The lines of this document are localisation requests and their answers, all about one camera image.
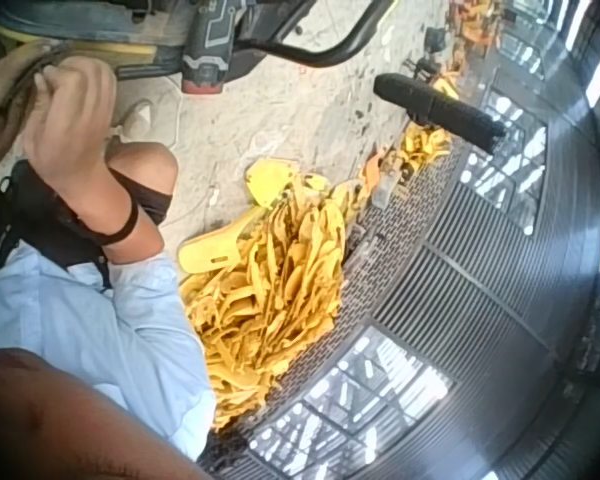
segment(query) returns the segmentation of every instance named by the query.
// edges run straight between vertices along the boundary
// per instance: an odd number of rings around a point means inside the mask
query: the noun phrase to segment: knee
[[[178,160],[161,143],[129,143],[109,160],[109,167],[153,190],[171,195],[178,178]]]
[[[178,160],[171,151],[161,143],[147,143],[143,161],[139,162],[145,174],[171,179],[175,183],[178,177]]]

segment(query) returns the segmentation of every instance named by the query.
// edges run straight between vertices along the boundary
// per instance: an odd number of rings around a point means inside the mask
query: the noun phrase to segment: concrete floor
[[[172,149],[180,177],[162,226],[172,254],[185,239],[236,218],[249,203],[245,169],[265,155],[298,160],[333,183],[350,177],[374,143],[391,143],[404,111],[373,95],[374,76],[401,71],[423,53],[426,27],[440,27],[449,0],[402,0],[367,48],[351,61],[313,70],[266,58],[222,95],[185,97],[179,76],[119,85],[116,116],[142,98],[153,102],[151,133],[136,140]],[[287,43],[312,50],[336,44],[369,0],[320,0]]]

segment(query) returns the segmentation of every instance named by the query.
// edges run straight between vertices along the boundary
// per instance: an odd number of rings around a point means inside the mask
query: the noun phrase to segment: metal bar
[[[322,413],[320,413],[320,411],[318,411],[318,409],[315,408],[313,405],[305,402],[304,400],[300,400],[300,403],[302,403],[302,405],[307,410],[309,410],[311,413],[313,413],[316,417],[320,418],[323,422],[329,424],[329,426],[332,427],[334,430],[336,430],[338,433],[342,434],[347,439],[352,440],[352,441],[362,445],[363,447],[366,447],[366,445],[363,442],[361,442],[360,440],[355,438],[353,435],[351,435],[351,433],[349,433],[346,429],[342,428],[336,422],[334,422],[330,418],[328,418],[325,415],[323,415]]]
[[[496,295],[489,288],[487,288],[486,285],[483,285],[476,278],[471,276],[469,272],[467,272],[464,268],[460,266],[460,264],[458,264],[455,260],[449,257],[446,253],[442,252],[435,245],[426,241],[424,243],[424,247],[429,249],[429,251],[431,251],[431,253],[433,253],[434,255],[437,255],[441,260],[446,262],[451,268],[453,268],[456,272],[458,272],[465,279],[467,279],[474,286],[476,286],[482,293],[489,297],[489,299],[492,300],[496,305],[502,308],[509,315],[509,317],[511,317],[511,319],[518,324],[518,326],[520,326],[525,332],[527,332],[529,336],[531,336],[531,338],[533,338],[542,348],[544,348],[547,351],[547,353],[552,359],[559,359],[556,351],[553,348],[551,348],[547,344],[547,342],[540,338],[540,336],[535,331],[533,331],[533,329],[529,325],[527,325],[522,316],[514,309],[512,309],[506,302],[504,302],[498,295]]]
[[[349,35],[336,46],[322,52],[311,52],[272,41],[238,40],[235,51],[259,50],[284,60],[312,68],[325,68],[343,63],[359,53],[376,34],[384,16],[397,0],[373,0]]]

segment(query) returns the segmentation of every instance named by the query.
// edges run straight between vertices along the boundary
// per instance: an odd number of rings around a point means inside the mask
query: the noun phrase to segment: black strap
[[[76,232],[78,235],[88,238],[93,241],[99,247],[106,247],[107,245],[112,245],[114,243],[121,242],[133,232],[133,229],[136,227],[138,223],[138,215],[139,215],[139,207],[138,203],[133,199],[131,193],[129,193],[129,199],[131,200],[131,213],[129,214],[129,219],[124,224],[124,226],[113,235],[105,235],[104,233],[98,233],[91,230],[87,227],[80,218],[70,211],[66,209],[60,215],[60,221],[65,224],[68,228]]]

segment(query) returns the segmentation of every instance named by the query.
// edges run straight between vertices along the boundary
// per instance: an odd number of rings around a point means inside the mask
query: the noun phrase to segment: black handle
[[[322,52],[311,52],[272,40],[239,40],[236,42],[235,51],[254,49],[312,68],[332,67],[346,62],[360,52],[376,34],[380,22],[398,1],[373,0],[349,35],[336,46]]]

